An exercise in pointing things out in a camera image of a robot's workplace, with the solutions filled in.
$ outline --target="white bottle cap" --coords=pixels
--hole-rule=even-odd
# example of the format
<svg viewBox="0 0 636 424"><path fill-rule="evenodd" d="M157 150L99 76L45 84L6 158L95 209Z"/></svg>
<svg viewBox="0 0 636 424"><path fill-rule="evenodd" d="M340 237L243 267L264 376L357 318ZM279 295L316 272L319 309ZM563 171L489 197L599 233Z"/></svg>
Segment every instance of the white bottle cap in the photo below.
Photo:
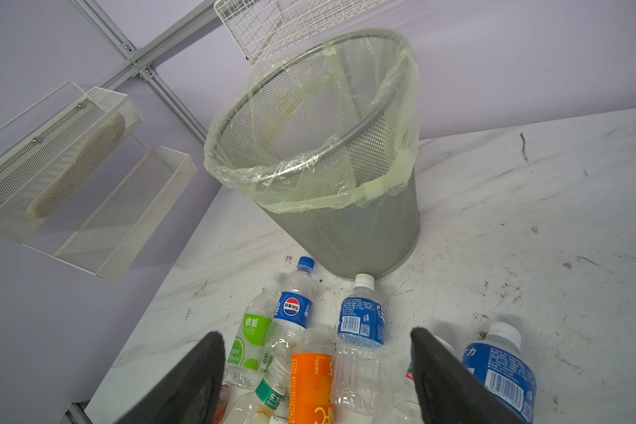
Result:
<svg viewBox="0 0 636 424"><path fill-rule="evenodd" d="M271 278L271 277L266 278L264 280L263 288L268 288L273 293L280 293L280 282L278 282L278 280L275 278Z"/></svg>
<svg viewBox="0 0 636 424"><path fill-rule="evenodd" d="M452 356L454 356L454 355L455 355L454 348L453 348L453 347L452 347L452 346L451 346L448 342L444 341L442 338L440 338L440 337L439 337L439 336L437 336L437 335L433 335L433 336L436 338L436 340L438 340L439 342L441 342L441 344L443 345L443 347L445 347L445 348L448 350L448 352L452 353Z"/></svg>
<svg viewBox="0 0 636 424"><path fill-rule="evenodd" d="M521 333L506 322L492 322L488 330L488 335L503 337L513 343L516 349L521 350Z"/></svg>
<svg viewBox="0 0 636 424"><path fill-rule="evenodd" d="M282 360L271 361L271 365L269 365L269 369L266 373L277 378L284 387L289 387L289 378L291 376L289 367L286 366Z"/></svg>
<svg viewBox="0 0 636 424"><path fill-rule="evenodd" d="M356 283L353 287L367 287L374 290L374 277L370 274L356 274Z"/></svg>

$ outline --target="blue label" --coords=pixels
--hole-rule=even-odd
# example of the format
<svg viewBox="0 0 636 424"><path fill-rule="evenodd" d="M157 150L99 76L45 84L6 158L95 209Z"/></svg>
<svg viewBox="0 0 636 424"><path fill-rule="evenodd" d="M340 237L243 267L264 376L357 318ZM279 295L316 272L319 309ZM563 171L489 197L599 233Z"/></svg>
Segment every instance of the blue label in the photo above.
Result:
<svg viewBox="0 0 636 424"><path fill-rule="evenodd" d="M280 295L280 301L278 301L276 314L273 318L284 319L306 328L312 306L313 302L304 296L292 292L283 292Z"/></svg>
<svg viewBox="0 0 636 424"><path fill-rule="evenodd" d="M347 297L339 314L338 334L352 334L384 344L384 309L375 301Z"/></svg>
<svg viewBox="0 0 636 424"><path fill-rule="evenodd" d="M525 362L489 344L472 343L462 363L526 423L532 422L537 382Z"/></svg>

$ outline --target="wall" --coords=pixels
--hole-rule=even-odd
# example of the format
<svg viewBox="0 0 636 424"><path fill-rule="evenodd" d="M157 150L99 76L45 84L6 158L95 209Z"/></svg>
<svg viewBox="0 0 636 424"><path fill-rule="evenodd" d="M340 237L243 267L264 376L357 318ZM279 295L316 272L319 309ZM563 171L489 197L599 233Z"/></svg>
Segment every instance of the wall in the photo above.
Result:
<svg viewBox="0 0 636 424"><path fill-rule="evenodd" d="M88 88L119 62L68 0L0 1L0 124L62 81ZM199 172L117 283L0 237L0 424L58 423L92 397L219 189L202 146L143 82L119 91L146 119L135 136L191 154ZM126 140L60 209L105 197L143 152Z"/></svg>
<svg viewBox="0 0 636 424"><path fill-rule="evenodd" d="M125 13L140 0L100 3L144 40L193 0L149 1L150 25ZM636 0L386 0L302 47L368 27L412 44L423 138L636 107ZM156 69L205 128L252 72L222 26Z"/></svg>

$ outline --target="white marble tabletop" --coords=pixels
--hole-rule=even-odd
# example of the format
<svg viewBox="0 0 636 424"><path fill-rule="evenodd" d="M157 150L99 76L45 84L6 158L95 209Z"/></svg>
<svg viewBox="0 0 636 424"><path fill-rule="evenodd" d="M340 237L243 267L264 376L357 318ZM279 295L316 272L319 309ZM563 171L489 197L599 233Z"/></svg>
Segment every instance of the white marble tabletop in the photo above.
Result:
<svg viewBox="0 0 636 424"><path fill-rule="evenodd" d="M384 378L403 378L413 327L460 356L499 318L522 331L538 424L636 423L636 109L423 140L415 173L419 242L377 281ZM263 279L304 253L222 189L89 403L94 424L118 419L207 332L230 348ZM316 275L312 326L334 329L352 283Z"/></svg>

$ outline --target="black object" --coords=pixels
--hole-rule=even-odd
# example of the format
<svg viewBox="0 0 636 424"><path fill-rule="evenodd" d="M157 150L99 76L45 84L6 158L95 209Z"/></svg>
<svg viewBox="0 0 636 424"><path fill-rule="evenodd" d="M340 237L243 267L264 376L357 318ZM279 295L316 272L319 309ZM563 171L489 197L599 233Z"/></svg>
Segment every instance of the black object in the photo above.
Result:
<svg viewBox="0 0 636 424"><path fill-rule="evenodd" d="M431 333L412 330L414 385L426 424L524 424Z"/></svg>
<svg viewBox="0 0 636 424"><path fill-rule="evenodd" d="M212 424L224 376L224 340L208 333L116 424Z"/></svg>

